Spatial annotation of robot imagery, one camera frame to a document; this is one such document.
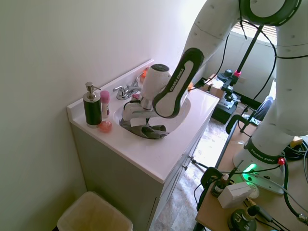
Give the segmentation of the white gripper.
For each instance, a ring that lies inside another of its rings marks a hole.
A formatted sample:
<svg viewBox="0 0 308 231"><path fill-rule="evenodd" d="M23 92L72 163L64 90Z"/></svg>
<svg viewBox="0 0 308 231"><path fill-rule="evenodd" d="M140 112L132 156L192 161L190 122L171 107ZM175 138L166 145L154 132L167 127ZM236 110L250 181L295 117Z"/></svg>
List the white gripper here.
<svg viewBox="0 0 308 231"><path fill-rule="evenodd" d="M123 107L122 118L130 126L141 126L148 123L148 119L154 117L154 110L146 110L139 103L127 103Z"/></svg>

